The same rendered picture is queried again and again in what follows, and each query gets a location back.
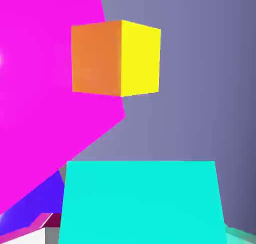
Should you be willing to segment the small yellow cube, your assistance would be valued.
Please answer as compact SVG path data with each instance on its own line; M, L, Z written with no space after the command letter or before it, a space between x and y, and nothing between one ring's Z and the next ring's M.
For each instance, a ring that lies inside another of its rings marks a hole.
M125 20L71 27L72 89L126 97L157 93L161 30Z

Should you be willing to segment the small cyan cube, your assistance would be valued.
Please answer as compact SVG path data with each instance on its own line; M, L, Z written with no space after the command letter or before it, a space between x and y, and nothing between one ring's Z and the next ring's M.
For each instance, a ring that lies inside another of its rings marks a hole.
M59 244L227 244L212 161L69 161Z

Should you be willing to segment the large magenta box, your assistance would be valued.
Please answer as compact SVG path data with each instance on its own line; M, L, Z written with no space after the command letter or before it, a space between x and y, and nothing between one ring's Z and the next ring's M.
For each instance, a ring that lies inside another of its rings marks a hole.
M124 118L72 90L71 27L104 19L101 0L0 0L0 237L61 212L59 169Z

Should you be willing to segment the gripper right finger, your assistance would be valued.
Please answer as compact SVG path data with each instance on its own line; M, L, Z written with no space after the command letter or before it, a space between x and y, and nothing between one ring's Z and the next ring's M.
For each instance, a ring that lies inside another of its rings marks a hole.
M226 226L227 244L256 244L256 235Z

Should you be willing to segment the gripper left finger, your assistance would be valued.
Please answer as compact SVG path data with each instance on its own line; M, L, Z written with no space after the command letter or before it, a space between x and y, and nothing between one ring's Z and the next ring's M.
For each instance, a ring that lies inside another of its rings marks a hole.
M60 213L41 213L28 227L0 236L0 244L59 244Z

